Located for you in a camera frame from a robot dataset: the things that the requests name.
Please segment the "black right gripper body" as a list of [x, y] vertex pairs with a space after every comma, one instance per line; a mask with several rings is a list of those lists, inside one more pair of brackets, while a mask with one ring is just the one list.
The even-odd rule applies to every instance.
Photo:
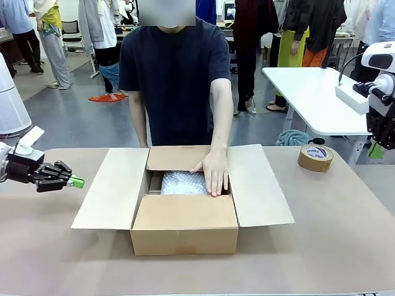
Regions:
[[368, 130], [384, 130], [388, 126], [394, 125], [394, 108], [391, 107], [382, 115], [373, 107], [369, 107], [369, 112], [366, 114], [367, 129]]

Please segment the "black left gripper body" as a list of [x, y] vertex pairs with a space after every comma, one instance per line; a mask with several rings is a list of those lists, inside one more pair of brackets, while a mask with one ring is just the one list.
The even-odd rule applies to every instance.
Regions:
[[20, 183], [33, 183], [33, 174], [44, 162], [44, 155], [40, 150], [33, 150], [28, 155], [9, 152], [6, 178]]

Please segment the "person's left hand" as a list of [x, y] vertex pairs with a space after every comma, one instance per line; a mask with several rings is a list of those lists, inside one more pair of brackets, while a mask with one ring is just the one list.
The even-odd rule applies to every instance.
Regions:
[[227, 147], [211, 147], [210, 152], [191, 170], [203, 171], [206, 190], [213, 196], [220, 196], [222, 189], [228, 189]]

